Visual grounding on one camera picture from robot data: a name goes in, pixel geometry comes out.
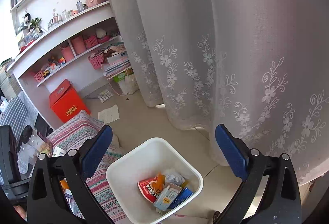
paper sheet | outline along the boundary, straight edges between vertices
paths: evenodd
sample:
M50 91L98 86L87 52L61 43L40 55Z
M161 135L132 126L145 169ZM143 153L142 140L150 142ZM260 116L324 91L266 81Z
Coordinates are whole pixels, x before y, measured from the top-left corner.
M118 106L115 104L113 107L98 112L98 120L104 124L111 123L119 118Z

metal screw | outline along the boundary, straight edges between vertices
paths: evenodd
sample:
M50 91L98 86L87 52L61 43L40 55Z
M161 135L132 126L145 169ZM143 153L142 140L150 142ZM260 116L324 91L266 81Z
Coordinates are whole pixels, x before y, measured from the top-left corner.
M74 156L74 155L77 154L77 150L76 149L71 149L71 150L68 151L68 154L69 154L69 156Z
M43 160L46 157L44 153L39 154L38 158L39 160Z
M259 155L259 151L257 149L252 149L250 152L253 156L258 156Z
M285 160L289 160L289 155L286 154L286 153L284 153L284 154L282 155L282 158L285 159Z

striped cushion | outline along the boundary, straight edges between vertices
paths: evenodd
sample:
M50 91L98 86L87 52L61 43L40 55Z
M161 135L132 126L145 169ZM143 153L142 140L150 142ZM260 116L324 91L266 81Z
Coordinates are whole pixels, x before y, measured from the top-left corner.
M72 148L79 149L85 140L94 138L103 125L102 122L95 120L82 110L47 138L50 139L54 147L58 146L66 151ZM128 218L106 180L106 170L109 165L123 155L121 148L115 141L117 141L117 137L113 134L111 145L99 163L95 174L88 178L86 183L104 211L114 222L119 224ZM83 217L80 211L76 215Z
M25 127L27 115L26 106L19 97L16 97L8 104L4 116L0 120L0 126L10 125L16 140L18 140Z

plastic bottle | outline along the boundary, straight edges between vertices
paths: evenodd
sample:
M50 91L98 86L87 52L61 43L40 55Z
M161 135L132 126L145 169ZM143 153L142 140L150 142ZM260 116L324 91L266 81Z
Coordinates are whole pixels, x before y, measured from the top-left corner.
M84 11L84 9L85 9L80 0L77 1L77 9L78 9L79 12Z

red snack package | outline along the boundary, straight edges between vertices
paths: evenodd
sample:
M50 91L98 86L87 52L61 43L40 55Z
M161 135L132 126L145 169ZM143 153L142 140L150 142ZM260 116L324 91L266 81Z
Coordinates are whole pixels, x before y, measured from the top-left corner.
M158 177L155 176L137 183L142 195L151 203L154 203L157 200L158 195L161 193L160 190L153 188L153 183L157 182L157 180Z

